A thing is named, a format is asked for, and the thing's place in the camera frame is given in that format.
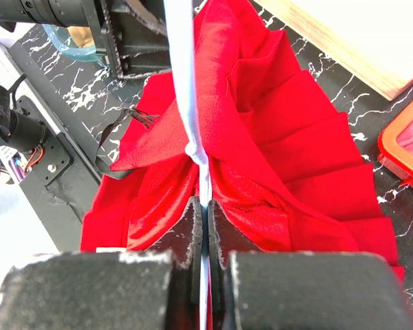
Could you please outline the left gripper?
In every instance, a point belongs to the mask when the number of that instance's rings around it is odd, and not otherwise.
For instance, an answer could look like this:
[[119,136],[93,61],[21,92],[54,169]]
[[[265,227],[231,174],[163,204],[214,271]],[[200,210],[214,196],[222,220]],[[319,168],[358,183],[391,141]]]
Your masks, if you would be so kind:
[[95,1],[103,57],[114,76],[136,80],[171,70],[163,1]]

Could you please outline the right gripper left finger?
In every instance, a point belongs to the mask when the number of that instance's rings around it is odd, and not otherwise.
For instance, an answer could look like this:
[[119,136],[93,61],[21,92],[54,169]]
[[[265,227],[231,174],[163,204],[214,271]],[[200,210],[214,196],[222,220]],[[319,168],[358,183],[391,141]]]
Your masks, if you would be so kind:
[[190,197],[176,224],[149,248],[156,252],[171,250],[178,264],[189,270],[189,296],[196,305],[200,300],[202,239],[202,206],[198,197]]

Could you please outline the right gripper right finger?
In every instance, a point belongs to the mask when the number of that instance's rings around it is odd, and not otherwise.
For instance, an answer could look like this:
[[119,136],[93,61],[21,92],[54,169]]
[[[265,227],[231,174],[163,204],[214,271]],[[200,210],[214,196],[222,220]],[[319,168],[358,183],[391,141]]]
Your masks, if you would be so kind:
[[209,202],[208,228],[212,312],[218,313],[224,308],[224,271],[229,253],[259,252],[261,249],[230,222],[217,200]]

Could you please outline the blue wire hanger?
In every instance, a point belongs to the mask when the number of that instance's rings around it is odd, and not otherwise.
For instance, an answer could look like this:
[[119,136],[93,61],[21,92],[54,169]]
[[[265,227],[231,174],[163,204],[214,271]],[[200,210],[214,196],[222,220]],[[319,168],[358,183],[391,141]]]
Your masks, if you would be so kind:
[[202,216],[200,255],[200,328],[207,329],[209,316],[209,233],[208,205],[212,198],[209,159],[202,145],[195,88],[193,12],[191,1],[165,1],[169,54],[178,111],[188,137],[185,153],[199,167],[199,198]]

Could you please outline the red pleated skirt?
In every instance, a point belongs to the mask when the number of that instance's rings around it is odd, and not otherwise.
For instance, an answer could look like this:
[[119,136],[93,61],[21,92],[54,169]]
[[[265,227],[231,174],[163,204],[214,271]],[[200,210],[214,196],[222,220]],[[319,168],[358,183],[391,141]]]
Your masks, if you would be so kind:
[[[212,329],[411,329],[404,269],[372,166],[281,30],[248,1],[208,1],[193,21],[196,98],[212,198],[261,251],[229,253]],[[173,76],[149,79],[83,220],[81,250],[149,249],[172,228],[199,168]]]

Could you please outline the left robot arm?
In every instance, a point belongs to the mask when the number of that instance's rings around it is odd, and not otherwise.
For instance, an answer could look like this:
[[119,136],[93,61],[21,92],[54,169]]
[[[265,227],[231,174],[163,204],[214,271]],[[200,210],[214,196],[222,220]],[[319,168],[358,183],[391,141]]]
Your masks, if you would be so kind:
[[0,1],[0,24],[89,28],[96,54],[123,80],[171,69],[162,1]]

